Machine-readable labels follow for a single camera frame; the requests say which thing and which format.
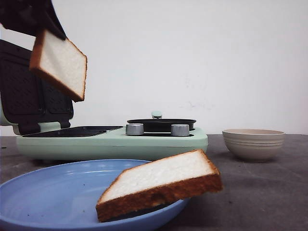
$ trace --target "white backdrop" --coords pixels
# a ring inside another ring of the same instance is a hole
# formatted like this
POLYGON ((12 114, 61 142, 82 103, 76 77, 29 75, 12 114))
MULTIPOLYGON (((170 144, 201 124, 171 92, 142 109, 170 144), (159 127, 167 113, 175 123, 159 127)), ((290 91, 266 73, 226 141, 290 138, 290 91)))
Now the white backdrop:
MULTIPOLYGON (((88 56, 72 126, 196 119, 207 134, 308 134, 307 0, 53 0, 88 56)), ((1 28, 32 49, 34 38, 1 28)), ((1 135, 13 135, 1 127, 1 135)))

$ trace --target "light blue plate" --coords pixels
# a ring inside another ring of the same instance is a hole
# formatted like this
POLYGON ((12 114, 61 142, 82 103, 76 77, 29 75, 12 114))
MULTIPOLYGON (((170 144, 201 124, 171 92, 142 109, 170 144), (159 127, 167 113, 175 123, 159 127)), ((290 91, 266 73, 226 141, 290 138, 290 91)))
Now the light blue plate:
POLYGON ((187 204, 171 205, 99 223, 95 205, 122 170, 143 160, 92 160, 52 166, 0 186, 0 227, 6 231, 151 231, 187 204))

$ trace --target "gray table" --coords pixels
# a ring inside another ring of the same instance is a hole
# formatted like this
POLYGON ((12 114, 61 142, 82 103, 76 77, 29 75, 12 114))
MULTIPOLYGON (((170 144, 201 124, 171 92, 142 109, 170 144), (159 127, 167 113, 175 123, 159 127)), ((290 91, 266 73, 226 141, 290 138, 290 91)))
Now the gray table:
MULTIPOLYGON (((221 135, 209 135, 207 155, 224 190, 192 198, 159 231, 308 230, 308 135, 287 135, 281 153, 266 163, 234 158, 221 135)), ((62 163, 24 157, 15 137, 1 137, 1 182, 62 163)))

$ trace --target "ceramic bowl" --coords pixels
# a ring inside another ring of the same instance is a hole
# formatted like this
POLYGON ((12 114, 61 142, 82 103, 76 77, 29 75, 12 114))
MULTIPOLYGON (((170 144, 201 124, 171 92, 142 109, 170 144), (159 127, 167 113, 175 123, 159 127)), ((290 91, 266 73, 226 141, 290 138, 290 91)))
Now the ceramic bowl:
POLYGON ((227 129, 222 134, 230 152, 241 159, 256 162, 276 156, 285 136, 282 131, 262 129, 227 129))

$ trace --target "bread slice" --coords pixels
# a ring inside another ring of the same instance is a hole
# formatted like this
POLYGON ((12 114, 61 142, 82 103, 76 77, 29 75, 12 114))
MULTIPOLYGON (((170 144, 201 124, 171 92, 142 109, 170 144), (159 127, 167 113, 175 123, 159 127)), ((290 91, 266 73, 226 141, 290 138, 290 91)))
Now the bread slice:
POLYGON ((222 190, 218 169, 203 150, 124 170, 99 198, 100 222, 140 209, 222 190))
POLYGON ((44 29, 37 34, 30 71, 75 102, 85 95, 87 57, 68 39, 61 40, 44 29))

